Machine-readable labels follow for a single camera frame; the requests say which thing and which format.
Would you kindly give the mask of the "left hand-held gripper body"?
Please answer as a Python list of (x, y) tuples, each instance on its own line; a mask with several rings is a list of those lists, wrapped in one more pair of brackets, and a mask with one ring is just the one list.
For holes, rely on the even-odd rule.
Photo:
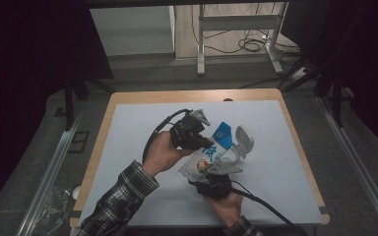
[(187, 145), (198, 145), (198, 140), (205, 138), (201, 135), (204, 125), (210, 126), (211, 123), (202, 109), (189, 111), (169, 130), (173, 146), (186, 149)]

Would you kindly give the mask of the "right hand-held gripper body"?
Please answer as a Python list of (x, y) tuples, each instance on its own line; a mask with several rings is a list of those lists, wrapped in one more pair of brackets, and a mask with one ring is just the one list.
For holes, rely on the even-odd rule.
[(208, 169), (206, 180), (200, 184), (200, 194), (212, 199), (226, 198), (231, 190), (230, 174), (242, 172), (240, 167), (217, 161)]

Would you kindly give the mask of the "white and blue bag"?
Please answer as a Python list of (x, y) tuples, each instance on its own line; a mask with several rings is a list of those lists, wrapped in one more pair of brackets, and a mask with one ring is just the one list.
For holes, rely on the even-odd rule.
[(221, 122), (210, 137), (213, 143), (210, 147), (202, 147), (196, 150), (189, 160), (178, 170), (183, 177), (191, 182), (203, 180), (212, 164), (232, 147), (231, 127)]

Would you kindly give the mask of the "white lidded container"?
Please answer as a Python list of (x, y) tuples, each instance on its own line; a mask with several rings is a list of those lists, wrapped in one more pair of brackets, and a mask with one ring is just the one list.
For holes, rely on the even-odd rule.
[(230, 149), (220, 159), (222, 162), (237, 165), (241, 159), (246, 158), (247, 154), (254, 147), (254, 138), (244, 125), (240, 125), (236, 128), (235, 140), (236, 143), (233, 143)]

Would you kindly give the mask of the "person's right hand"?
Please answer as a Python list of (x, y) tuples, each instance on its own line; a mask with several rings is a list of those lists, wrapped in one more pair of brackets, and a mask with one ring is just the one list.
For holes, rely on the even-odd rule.
[(227, 228), (232, 227), (241, 217), (243, 197), (240, 195), (230, 193), (226, 198), (220, 200), (204, 196), (204, 200)]

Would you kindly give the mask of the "person's left hand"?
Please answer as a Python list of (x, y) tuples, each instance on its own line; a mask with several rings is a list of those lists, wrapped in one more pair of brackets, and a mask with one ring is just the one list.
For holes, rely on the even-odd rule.
[(149, 148), (143, 163), (144, 171), (152, 178), (173, 167), (181, 158), (191, 155), (193, 149), (176, 149), (169, 132), (159, 133)]

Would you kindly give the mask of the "white table mat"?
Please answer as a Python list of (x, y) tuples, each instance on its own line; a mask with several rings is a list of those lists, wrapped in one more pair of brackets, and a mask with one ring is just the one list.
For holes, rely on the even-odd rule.
[[(276, 100), (118, 104), (82, 210), (82, 219), (92, 214), (96, 202), (116, 183), (119, 173), (133, 160), (142, 159), (154, 128), (168, 115), (184, 108), (205, 112), (211, 122), (203, 132), (207, 138), (222, 122), (232, 129), (245, 126), (254, 139), (254, 147), (239, 163), (243, 171), (231, 178), (293, 223), (323, 222), (282, 108)], [(129, 221), (131, 227), (216, 227), (221, 224), (196, 188), (178, 172), (184, 163), (180, 160), (157, 176), (159, 187), (145, 198)]]

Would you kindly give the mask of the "white cabinet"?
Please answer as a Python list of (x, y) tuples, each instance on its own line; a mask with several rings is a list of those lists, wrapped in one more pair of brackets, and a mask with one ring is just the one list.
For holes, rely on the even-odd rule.
[(175, 51), (172, 6), (90, 9), (107, 56)]

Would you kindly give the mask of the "black tripod stand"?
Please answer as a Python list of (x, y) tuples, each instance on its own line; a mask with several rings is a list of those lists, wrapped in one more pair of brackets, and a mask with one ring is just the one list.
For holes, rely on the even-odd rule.
[(284, 82), (287, 79), (293, 77), (293, 75), (299, 71), (299, 69), (306, 63), (306, 58), (299, 59), (283, 76), (278, 89), (280, 91), (291, 91), (298, 88), (299, 86), (316, 79), (317, 83), (313, 89), (313, 92), (316, 96), (326, 96), (330, 89), (333, 90), (331, 97), (331, 110), (332, 117), (338, 126), (342, 127), (342, 118), (341, 118), (341, 104), (343, 101), (342, 96), (342, 79), (340, 76), (340, 70), (336, 66), (334, 59), (329, 59), (322, 66), (311, 69), (301, 78), (293, 81), (289, 85), (285, 86)]
[(75, 121), (74, 101), (73, 94), (80, 100), (87, 100), (90, 97), (90, 91), (88, 90), (86, 83), (90, 83), (109, 94), (115, 93), (115, 89), (100, 80), (93, 79), (85, 74), (79, 74), (77, 77), (68, 77), (64, 83), (64, 97), (66, 108), (66, 131), (70, 131), (73, 128)]

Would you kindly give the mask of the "clear plastic bag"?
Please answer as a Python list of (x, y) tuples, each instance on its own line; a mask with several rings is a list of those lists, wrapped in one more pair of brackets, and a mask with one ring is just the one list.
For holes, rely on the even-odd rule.
[(67, 189), (53, 187), (44, 199), (32, 236), (59, 236), (70, 200)]

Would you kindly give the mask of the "white metal desk frame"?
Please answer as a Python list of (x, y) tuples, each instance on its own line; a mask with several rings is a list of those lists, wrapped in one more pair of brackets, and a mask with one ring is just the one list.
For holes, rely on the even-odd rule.
[(271, 30), (271, 40), (265, 44), (266, 52), (271, 60), (275, 72), (281, 75), (284, 70), (276, 55), (275, 46), (282, 27), (287, 3), (282, 2), (279, 12), (273, 15), (250, 16), (204, 16), (204, 6), (200, 6), (199, 13), (199, 42), (197, 54), (197, 74), (205, 75), (204, 31), (217, 30)]

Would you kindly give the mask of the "aluminium rail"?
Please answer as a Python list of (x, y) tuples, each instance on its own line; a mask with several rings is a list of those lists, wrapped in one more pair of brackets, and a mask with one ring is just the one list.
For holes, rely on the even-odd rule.
[(373, 204), (376, 212), (378, 213), (378, 186), (375, 181), (372, 179), (367, 168), (363, 164), (359, 154), (354, 148), (352, 142), (350, 141), (346, 131), (342, 128), (332, 116), (332, 108), (328, 101), (324, 98), (317, 97), (316, 100), (323, 109), (323, 113), (333, 130), (336, 138), (338, 139), (346, 157), (354, 170), (359, 182), (361, 183), (367, 197), (370, 202)]
[(62, 136), (52, 154), (49, 164), (47, 165), (38, 188), (31, 200), (31, 204), (20, 224), (16, 236), (32, 236), (32, 232), (40, 212), (44, 208), (46, 195), (49, 193), (53, 183), (58, 175), (59, 169), (64, 161), (65, 155), (69, 149), (70, 143), (77, 131), (79, 123), (83, 116), (83, 109), (75, 112), (73, 125), (62, 133)]

